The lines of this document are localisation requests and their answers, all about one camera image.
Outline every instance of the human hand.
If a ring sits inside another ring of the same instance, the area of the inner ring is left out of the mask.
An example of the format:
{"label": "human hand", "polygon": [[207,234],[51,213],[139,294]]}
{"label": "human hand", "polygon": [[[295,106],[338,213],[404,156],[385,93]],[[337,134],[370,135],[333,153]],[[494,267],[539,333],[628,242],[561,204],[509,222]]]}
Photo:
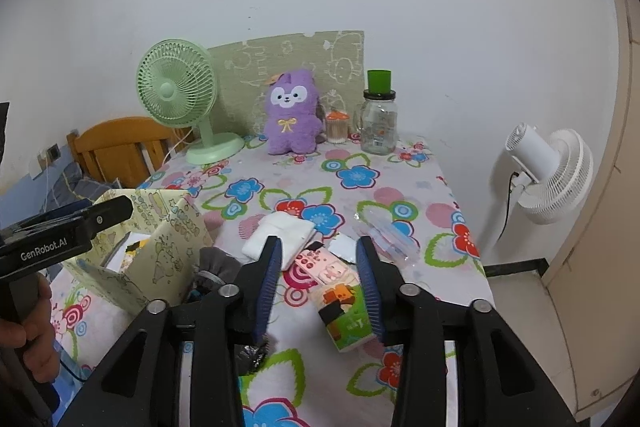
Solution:
{"label": "human hand", "polygon": [[56,332],[51,320],[51,289],[44,276],[38,273],[40,298],[29,316],[20,324],[0,319],[0,346],[17,349],[27,342],[33,344],[24,353],[24,365],[40,382],[55,380],[60,372],[60,358],[53,347]]}

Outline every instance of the black jar lid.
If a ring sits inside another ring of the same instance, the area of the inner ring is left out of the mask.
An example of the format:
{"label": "black jar lid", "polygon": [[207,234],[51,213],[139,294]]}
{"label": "black jar lid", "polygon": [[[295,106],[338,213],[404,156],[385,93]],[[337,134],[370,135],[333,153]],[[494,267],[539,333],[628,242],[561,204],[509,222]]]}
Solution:
{"label": "black jar lid", "polygon": [[395,100],[396,92],[391,89],[389,92],[369,92],[369,89],[365,89],[362,92],[365,100]]}

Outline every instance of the table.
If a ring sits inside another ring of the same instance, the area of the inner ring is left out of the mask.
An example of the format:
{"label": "table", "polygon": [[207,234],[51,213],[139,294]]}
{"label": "table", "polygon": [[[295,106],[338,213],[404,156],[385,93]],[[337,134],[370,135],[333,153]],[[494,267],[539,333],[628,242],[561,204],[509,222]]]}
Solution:
{"label": "table", "polygon": [[[357,135],[346,144],[320,144],[310,155],[269,156],[265,143],[262,136],[247,137],[236,156],[204,167],[176,156],[141,187],[187,190],[215,245],[243,262],[243,242],[270,212],[313,221],[316,239],[323,240],[338,231],[356,237],[354,213],[375,206],[419,246],[420,260],[403,271],[405,280],[445,301],[493,302],[465,219],[424,139],[403,139],[387,156],[363,153]],[[256,375],[241,378],[246,425],[387,427],[401,349],[369,341],[338,353],[308,299],[314,284],[295,265],[280,278],[268,328],[272,355]],[[65,270],[52,291],[57,340],[90,372],[132,317],[89,293]],[[186,344],[187,357],[190,350]],[[457,425],[454,346],[447,344],[446,352],[447,423]],[[188,396],[182,400],[188,403]]]}

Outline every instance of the green fan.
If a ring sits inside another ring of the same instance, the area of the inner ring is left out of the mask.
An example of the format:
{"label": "green fan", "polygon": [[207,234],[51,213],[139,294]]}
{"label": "green fan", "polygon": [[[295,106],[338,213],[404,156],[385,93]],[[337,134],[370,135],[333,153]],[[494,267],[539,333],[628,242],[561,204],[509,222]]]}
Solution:
{"label": "green fan", "polygon": [[193,165],[216,163],[244,147],[237,134],[211,129],[209,113],[218,97],[211,64],[205,49],[171,39],[146,52],[136,75],[138,97],[151,118],[167,127],[198,126],[201,139],[187,149]]}

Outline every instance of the open box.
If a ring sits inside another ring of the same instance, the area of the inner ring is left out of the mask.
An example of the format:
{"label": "open box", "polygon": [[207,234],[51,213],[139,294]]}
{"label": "open box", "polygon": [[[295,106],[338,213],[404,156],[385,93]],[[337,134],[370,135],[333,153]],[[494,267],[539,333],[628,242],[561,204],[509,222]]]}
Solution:
{"label": "open box", "polygon": [[[108,190],[96,203],[123,195],[133,203],[131,218],[100,232],[90,251],[63,265],[87,289],[133,315],[153,299],[180,304],[190,289],[200,248],[212,244],[202,215],[188,203],[185,190]],[[114,249],[129,232],[150,237],[129,266],[108,269]]]}

